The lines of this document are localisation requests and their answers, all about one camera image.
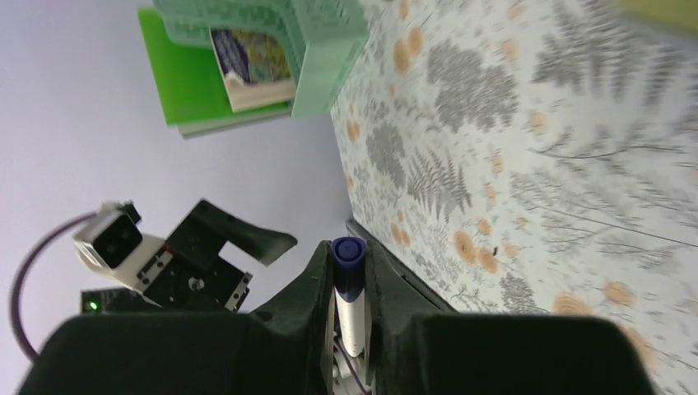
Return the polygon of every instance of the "camera lens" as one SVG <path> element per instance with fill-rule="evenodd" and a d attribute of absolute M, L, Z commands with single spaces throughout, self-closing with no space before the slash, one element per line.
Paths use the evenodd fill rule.
<path fill-rule="evenodd" d="M 92 243 L 107 266 L 118 267 L 142 242 L 143 236 L 128 216 L 117 217 Z"/>

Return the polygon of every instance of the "white wall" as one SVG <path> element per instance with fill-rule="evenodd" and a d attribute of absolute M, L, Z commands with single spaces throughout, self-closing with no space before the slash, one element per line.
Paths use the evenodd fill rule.
<path fill-rule="evenodd" d="M 31 245 L 106 199 L 132 199 L 141 229 L 168 235 L 199 198 L 299 245 L 255 275 L 246 309 L 305 266 L 351 215 L 328 116 L 281 120 L 183 141 L 168 130 L 136 18 L 135 0 L 9 2 L 0 12 L 0 290 Z M 111 286 L 61 239 L 26 283 L 22 314 L 38 346 L 79 309 L 81 289 Z M 0 393 L 28 364 L 0 305 Z"/>

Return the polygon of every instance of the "book cover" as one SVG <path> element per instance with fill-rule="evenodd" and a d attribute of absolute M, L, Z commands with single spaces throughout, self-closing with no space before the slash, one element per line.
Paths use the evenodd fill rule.
<path fill-rule="evenodd" d="M 234 78 L 241 85 L 291 79 L 283 47 L 269 35 L 211 29 L 211 40 L 224 78 Z"/>

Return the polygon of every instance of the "green book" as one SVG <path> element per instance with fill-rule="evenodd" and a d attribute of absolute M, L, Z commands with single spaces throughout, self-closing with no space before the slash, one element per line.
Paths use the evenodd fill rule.
<path fill-rule="evenodd" d="M 139 8 L 138 20 L 165 121 L 183 136 L 291 113 L 287 102 L 233 112 L 212 49 L 174 44 L 155 9 Z"/>

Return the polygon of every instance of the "book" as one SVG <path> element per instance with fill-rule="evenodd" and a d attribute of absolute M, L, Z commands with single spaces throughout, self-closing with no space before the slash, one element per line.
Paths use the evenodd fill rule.
<path fill-rule="evenodd" d="M 211 29 L 211 42 L 234 111 L 295 97 L 283 47 L 270 35 L 249 30 Z"/>
<path fill-rule="evenodd" d="M 173 43 L 153 8 L 139 8 L 138 21 L 165 122 L 183 136 L 290 115 L 288 102 L 233 111 L 212 49 Z"/>

